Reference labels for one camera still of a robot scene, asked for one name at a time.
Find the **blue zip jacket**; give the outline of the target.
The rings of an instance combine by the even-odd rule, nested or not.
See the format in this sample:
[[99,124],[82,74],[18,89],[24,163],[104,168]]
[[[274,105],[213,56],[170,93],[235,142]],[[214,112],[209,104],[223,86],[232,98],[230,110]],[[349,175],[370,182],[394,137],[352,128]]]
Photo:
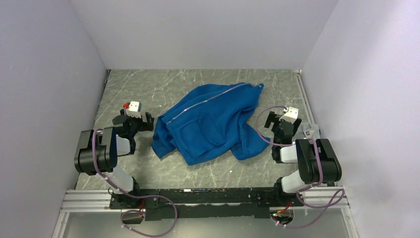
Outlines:
[[189,166],[231,151],[237,160],[259,155],[269,138],[261,139],[248,124],[259,105],[264,84],[198,86],[158,117],[151,147],[164,158],[178,150]]

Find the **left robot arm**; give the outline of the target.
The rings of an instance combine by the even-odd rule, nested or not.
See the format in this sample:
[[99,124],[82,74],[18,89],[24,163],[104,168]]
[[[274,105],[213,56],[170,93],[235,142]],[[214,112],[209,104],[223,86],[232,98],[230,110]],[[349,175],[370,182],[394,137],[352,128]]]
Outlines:
[[144,205],[139,184],[118,165],[118,157],[135,153],[138,132],[153,131],[155,119],[150,113],[145,116],[145,119],[135,118],[121,110],[111,127],[80,133],[75,169],[106,182],[110,188],[110,209],[138,209]]

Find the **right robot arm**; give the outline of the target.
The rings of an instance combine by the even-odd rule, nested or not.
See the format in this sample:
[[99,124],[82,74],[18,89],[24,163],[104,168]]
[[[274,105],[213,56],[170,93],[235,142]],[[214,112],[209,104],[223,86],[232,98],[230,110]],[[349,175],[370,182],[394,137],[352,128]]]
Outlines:
[[296,164],[298,169],[280,179],[281,187],[273,192],[273,200],[284,206],[295,193],[304,202],[303,193],[323,183],[338,182],[342,178],[342,168],[328,139],[313,139],[307,132],[297,138],[302,120],[297,109],[289,108],[279,115],[271,111],[265,128],[273,132],[272,157],[277,163]]

